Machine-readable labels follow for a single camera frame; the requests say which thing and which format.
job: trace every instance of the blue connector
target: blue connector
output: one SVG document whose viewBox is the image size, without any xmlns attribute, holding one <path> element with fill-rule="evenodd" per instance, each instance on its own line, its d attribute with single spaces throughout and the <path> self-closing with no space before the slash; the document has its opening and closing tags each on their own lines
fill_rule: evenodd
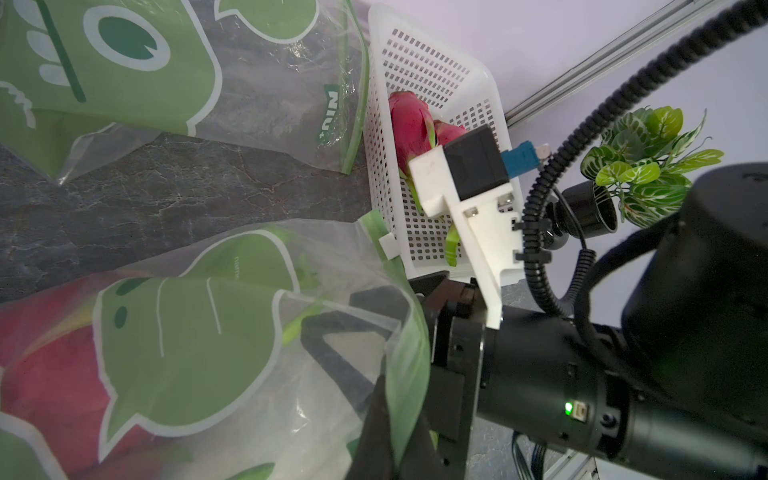
<svg viewBox="0 0 768 480">
<path fill-rule="evenodd" d="M 510 178 L 518 177 L 527 171 L 538 167 L 539 159 L 536 149 L 529 141 L 520 144 L 512 150 L 502 151 L 502 161 Z"/>
</svg>

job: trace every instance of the clear plastic bag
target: clear plastic bag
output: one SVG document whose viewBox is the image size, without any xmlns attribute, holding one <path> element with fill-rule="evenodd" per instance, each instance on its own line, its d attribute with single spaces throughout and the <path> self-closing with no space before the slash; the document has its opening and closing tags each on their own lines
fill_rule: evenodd
<svg viewBox="0 0 768 480">
<path fill-rule="evenodd" d="M 160 131 L 349 173 L 367 84 L 348 0 L 0 0 L 0 143 L 58 183 Z"/>
<path fill-rule="evenodd" d="M 248 226 L 0 306 L 0 478 L 343 478 L 383 373 L 398 462 L 429 340 L 386 233 Z"/>
</svg>

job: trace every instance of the gray marble countertop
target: gray marble countertop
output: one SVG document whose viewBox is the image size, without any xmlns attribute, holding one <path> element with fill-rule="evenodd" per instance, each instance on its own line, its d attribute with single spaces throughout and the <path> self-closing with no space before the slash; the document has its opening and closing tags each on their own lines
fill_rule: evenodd
<svg viewBox="0 0 768 480">
<path fill-rule="evenodd" d="M 163 134 L 59 187 L 0 147 L 0 302 L 244 224 L 352 222 L 370 209 L 362 148 L 346 176 L 272 151 Z M 522 283 L 505 288 L 504 299 L 534 307 Z M 510 429 L 478 419 L 467 478 L 516 479 L 510 440 Z"/>
</svg>

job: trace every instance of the red dragon fruit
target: red dragon fruit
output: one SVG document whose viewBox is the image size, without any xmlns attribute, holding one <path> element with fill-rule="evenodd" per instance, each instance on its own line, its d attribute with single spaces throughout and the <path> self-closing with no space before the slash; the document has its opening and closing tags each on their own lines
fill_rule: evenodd
<svg viewBox="0 0 768 480">
<path fill-rule="evenodd" d="M 467 133 L 467 129 L 462 126 L 446 124 L 444 121 L 435 120 L 435 133 L 437 134 L 437 143 L 445 145 L 454 141 Z"/>
<path fill-rule="evenodd" d="M 115 278 L 89 276 L 0 308 L 0 411 L 37 428 L 67 475 L 99 465 L 110 399 L 99 379 L 91 313 L 94 292 Z M 133 427 L 108 461 L 152 438 Z"/>
<path fill-rule="evenodd" d="M 395 135 L 397 165 L 408 175 L 408 162 L 437 145 L 435 123 L 429 106 L 412 91 L 395 91 L 389 96 L 392 132 Z"/>
</svg>

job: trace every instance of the white plastic basket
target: white plastic basket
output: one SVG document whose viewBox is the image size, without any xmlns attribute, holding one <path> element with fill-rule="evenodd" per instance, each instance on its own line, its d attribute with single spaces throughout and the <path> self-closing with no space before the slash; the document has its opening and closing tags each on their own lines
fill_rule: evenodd
<svg viewBox="0 0 768 480">
<path fill-rule="evenodd" d="M 445 260 L 444 240 L 450 226 L 416 211 L 406 183 L 399 176 L 389 95 L 413 91 L 429 105 L 436 120 L 472 130 L 488 124 L 500 151 L 510 150 L 502 102 L 491 73 L 473 57 L 455 50 L 385 5 L 373 5 L 370 29 L 370 86 L 363 138 L 373 208 L 381 210 L 397 239 L 409 278 L 448 270 L 451 278 L 467 281 L 472 266 L 459 245 L 456 266 Z M 511 181 L 512 208 L 522 211 L 520 183 Z M 517 282 L 510 272 L 503 284 Z"/>
</svg>

